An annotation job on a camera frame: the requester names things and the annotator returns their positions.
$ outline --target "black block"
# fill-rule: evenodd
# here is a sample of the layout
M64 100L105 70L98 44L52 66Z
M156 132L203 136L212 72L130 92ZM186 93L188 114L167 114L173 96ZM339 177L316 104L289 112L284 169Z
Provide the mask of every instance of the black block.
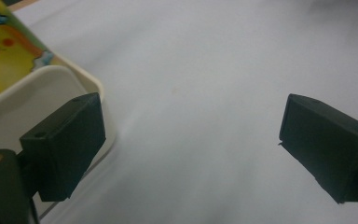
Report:
M77 97L21 137L21 163L37 169L42 201L69 198L103 145L105 132L98 93Z
M280 139L337 203L358 202L358 120L323 102L291 94Z

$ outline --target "white surface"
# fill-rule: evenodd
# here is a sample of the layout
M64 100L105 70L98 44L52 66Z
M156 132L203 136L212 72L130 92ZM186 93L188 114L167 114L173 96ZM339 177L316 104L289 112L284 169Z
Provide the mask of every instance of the white surface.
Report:
M290 92L358 119L358 1L40 0L17 15L102 81L113 151L42 223L358 223L278 146Z

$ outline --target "dark cylindrical object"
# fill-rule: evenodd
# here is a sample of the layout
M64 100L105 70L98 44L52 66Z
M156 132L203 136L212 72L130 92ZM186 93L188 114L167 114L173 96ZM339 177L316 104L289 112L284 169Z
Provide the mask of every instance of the dark cylindrical object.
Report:
M0 149L0 224L38 223L36 217L32 199L24 192L16 154Z

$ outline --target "cartoon illustration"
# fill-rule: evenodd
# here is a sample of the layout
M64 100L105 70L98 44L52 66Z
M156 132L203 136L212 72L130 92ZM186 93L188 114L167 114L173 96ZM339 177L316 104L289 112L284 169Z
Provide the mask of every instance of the cartoon illustration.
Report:
M4 5L0 5L0 92L4 91L32 71L58 59L36 40L24 32L22 26Z

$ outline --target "black plastic piece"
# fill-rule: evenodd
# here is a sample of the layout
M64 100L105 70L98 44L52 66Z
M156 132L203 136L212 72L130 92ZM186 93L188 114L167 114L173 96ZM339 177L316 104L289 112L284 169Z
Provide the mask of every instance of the black plastic piece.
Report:
M337 203L358 202L358 120L290 94L280 139Z
M16 154L8 149L0 149L0 223L38 223L33 202L23 190Z
M39 191L44 202L69 198L105 140L99 94L69 101L20 140L27 194Z

